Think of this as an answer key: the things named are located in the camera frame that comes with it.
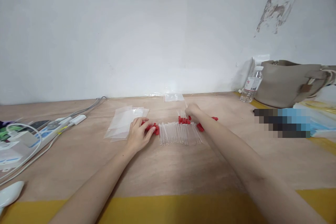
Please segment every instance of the plastic bottle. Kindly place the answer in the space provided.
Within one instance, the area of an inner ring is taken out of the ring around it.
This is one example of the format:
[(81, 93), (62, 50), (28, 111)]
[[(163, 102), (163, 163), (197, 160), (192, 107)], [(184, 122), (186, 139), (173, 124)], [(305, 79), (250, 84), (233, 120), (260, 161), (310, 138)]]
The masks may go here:
[(261, 74), (263, 68), (263, 66), (256, 66), (252, 75), (247, 78), (240, 96), (240, 100), (242, 102), (250, 103), (253, 100), (253, 97), (256, 95), (258, 87), (263, 79)]

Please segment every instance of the clear plastic bag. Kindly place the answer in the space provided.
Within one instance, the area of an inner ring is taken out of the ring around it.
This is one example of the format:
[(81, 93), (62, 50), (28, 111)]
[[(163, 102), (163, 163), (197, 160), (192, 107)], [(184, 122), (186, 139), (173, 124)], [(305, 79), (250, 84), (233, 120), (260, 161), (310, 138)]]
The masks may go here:
[(112, 138), (111, 142), (126, 139), (131, 122), (137, 117), (146, 117), (148, 112), (149, 109), (143, 107), (127, 106), (116, 109), (104, 138)]
[(184, 100), (184, 97), (182, 94), (176, 94), (176, 93), (167, 93), (164, 95), (165, 102), (176, 102), (176, 101), (182, 101)]
[(132, 118), (132, 106), (118, 108), (115, 110), (114, 117), (108, 130), (113, 130), (126, 126)]

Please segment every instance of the smartphone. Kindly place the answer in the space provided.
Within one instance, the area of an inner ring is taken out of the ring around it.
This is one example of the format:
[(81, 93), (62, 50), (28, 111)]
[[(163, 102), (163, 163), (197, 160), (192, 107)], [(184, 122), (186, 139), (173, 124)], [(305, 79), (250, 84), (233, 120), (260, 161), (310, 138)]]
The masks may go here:
[[(33, 122), (29, 126), (32, 126), (33, 128), (35, 128), (39, 131), (40, 129), (43, 129), (45, 126), (47, 126), (49, 122), (50, 122), (50, 120), (37, 121), (37, 122)], [(35, 133), (33, 129), (28, 128), (28, 127), (21, 129), (19, 132), (21, 132), (21, 131), (29, 131), (32, 134)]]

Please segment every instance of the left hand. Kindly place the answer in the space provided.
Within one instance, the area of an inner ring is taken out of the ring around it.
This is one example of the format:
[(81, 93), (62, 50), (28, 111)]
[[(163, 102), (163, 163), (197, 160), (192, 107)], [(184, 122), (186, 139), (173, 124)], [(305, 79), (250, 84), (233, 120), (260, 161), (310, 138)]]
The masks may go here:
[(149, 119), (147, 117), (138, 117), (135, 118), (129, 127), (129, 134), (127, 137), (126, 147), (131, 150), (138, 152), (143, 147), (148, 144), (155, 127), (149, 129), (147, 134), (145, 135), (145, 129), (149, 125)]

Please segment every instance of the power cord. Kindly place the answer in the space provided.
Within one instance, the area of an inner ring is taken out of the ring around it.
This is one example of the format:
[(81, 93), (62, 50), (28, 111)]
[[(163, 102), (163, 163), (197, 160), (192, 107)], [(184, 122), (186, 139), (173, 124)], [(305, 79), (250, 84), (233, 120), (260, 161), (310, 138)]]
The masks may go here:
[[(42, 135), (41, 135), (41, 133), (37, 130), (37, 129), (35, 129), (34, 127), (32, 127), (32, 126), (30, 126), (30, 125), (27, 125), (27, 124), (21, 124), (21, 123), (13, 123), (13, 124), (9, 124), (9, 125), (7, 125), (6, 126), (6, 131), (7, 132), (10, 132), (11, 130), (9, 129), (9, 127), (10, 126), (13, 126), (13, 125), (20, 125), (20, 126), (25, 126), (25, 127), (28, 127), (28, 128), (31, 128), (32, 130), (34, 130), (36, 133), (37, 133), (37, 135), (38, 135), (38, 137), (40, 138), (40, 140), (39, 140), (39, 142), (38, 142), (38, 144), (37, 144), (37, 146), (36, 146), (36, 148), (35, 148), (35, 150), (18, 166), (18, 167), (16, 167), (16, 168), (14, 168), (13, 170), (11, 170), (10, 172), (8, 172), (6, 175), (4, 175), (4, 176), (2, 176), (1, 178), (0, 178), (0, 180), (2, 180), (2, 179), (4, 179), (5, 177), (7, 177), (7, 176), (9, 176), (9, 175), (11, 175), (13, 172), (15, 172), (15, 171), (17, 171), (18, 169), (20, 169), (21, 168), (21, 166), (22, 165), (24, 165), (33, 155), (35, 155), (36, 153), (37, 153), (37, 150), (39, 149), (39, 147), (40, 147), (40, 145), (41, 145), (41, 143), (42, 143)], [(5, 181), (5, 182), (3, 182), (3, 183), (1, 183), (0, 184), (0, 186), (2, 186), (3, 184), (5, 184), (5, 183), (7, 183), (8, 181)]]
[(46, 153), (50, 148), (51, 146), (53, 145), (53, 143), (56, 141), (56, 139), (60, 136), (60, 134), (62, 134), (64, 131), (68, 130), (71, 126), (73, 126), (74, 123), (70, 123), (68, 126), (65, 126), (64, 128), (62, 128), (58, 135), (54, 137), (54, 139), (51, 141), (51, 143), (49, 144), (48, 148), (45, 149), (40, 155), (38, 155), (37, 157), (35, 157), (33, 160), (31, 160), (21, 171), (19, 171), (17, 174), (15, 174), (13, 177), (7, 179), (6, 181), (0, 183), (0, 186), (6, 184), (7, 182), (11, 181), (12, 179), (16, 178), (17, 176), (19, 176), (24, 170), (26, 170), (32, 163), (34, 163), (37, 159), (39, 159), (44, 153)]
[(69, 117), (74, 117), (74, 116), (76, 116), (78, 114), (82, 114), (82, 113), (84, 113), (84, 112), (92, 109), (93, 107), (97, 106), (103, 98), (107, 99), (106, 96), (102, 96), (100, 98), (97, 98), (96, 101), (90, 107), (88, 107), (88, 108), (85, 108), (85, 109), (73, 112), (72, 114), (70, 114), (67, 117), (64, 117), (62, 119), (51, 121), (50, 123), (48, 123), (48, 126), (47, 126), (48, 130), (54, 130), (54, 129), (56, 129), (60, 125), (60, 121), (62, 121), (62, 120), (65, 120), (65, 119), (67, 119)]

